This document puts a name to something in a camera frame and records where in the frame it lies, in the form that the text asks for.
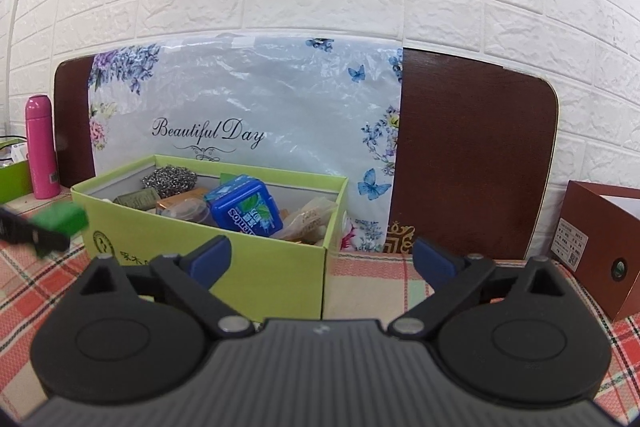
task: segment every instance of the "plaid tablecloth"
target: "plaid tablecloth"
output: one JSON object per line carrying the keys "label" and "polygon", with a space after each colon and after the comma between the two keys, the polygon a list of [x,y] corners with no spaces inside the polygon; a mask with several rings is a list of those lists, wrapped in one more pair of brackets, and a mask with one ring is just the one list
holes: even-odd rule
{"label": "plaid tablecloth", "polygon": [[[55,199],[68,197],[65,193]],[[9,207],[30,215],[46,204],[28,196]],[[88,262],[80,238],[64,255],[43,261],[26,248],[0,244],[0,407],[17,419],[46,399],[29,362],[33,335]],[[610,323],[562,270],[611,341],[611,365],[596,402],[626,424],[638,415],[640,404],[640,314]],[[404,254],[341,253],[332,264],[332,275],[324,310],[328,319],[370,317],[386,325],[431,294],[411,257]]]}

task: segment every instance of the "pink thermos bottle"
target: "pink thermos bottle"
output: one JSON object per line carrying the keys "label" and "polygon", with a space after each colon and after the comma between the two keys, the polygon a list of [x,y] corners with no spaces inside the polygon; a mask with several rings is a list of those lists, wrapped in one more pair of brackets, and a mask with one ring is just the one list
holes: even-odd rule
{"label": "pink thermos bottle", "polygon": [[47,200],[60,194],[49,97],[46,94],[32,96],[24,108],[24,119],[33,195],[37,200]]}

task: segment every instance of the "blue gripper pad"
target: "blue gripper pad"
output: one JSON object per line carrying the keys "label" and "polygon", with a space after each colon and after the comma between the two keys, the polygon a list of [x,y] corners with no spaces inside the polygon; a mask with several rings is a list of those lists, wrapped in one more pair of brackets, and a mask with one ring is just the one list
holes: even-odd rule
{"label": "blue gripper pad", "polygon": [[442,288],[465,267],[462,258],[438,248],[419,237],[412,249],[414,268],[434,291]]}
{"label": "blue gripper pad", "polygon": [[225,235],[217,235],[182,257],[179,266],[208,290],[231,266],[231,242]]}

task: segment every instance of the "triangular hole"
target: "triangular hole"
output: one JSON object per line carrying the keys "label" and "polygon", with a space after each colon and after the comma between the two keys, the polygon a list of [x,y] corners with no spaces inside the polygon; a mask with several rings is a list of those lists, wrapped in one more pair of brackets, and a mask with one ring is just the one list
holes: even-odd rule
{"label": "triangular hole", "polygon": [[546,270],[538,270],[533,284],[529,290],[529,293],[536,293],[539,295],[551,295],[555,297],[562,297],[564,292],[558,287],[553,277],[549,275]]}
{"label": "triangular hole", "polygon": [[92,295],[94,293],[107,293],[116,291],[116,285],[111,277],[111,271],[101,266],[99,267],[91,277],[91,279],[84,285],[80,295]]}

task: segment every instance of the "gray ribbed surface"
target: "gray ribbed surface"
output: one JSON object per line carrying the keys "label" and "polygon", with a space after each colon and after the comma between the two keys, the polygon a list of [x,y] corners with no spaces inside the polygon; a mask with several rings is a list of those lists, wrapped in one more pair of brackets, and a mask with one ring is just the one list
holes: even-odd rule
{"label": "gray ribbed surface", "polygon": [[589,403],[555,411],[497,407],[460,391],[424,346],[374,321],[271,321],[221,343],[185,386],[118,408],[55,398],[27,427],[602,427]]}

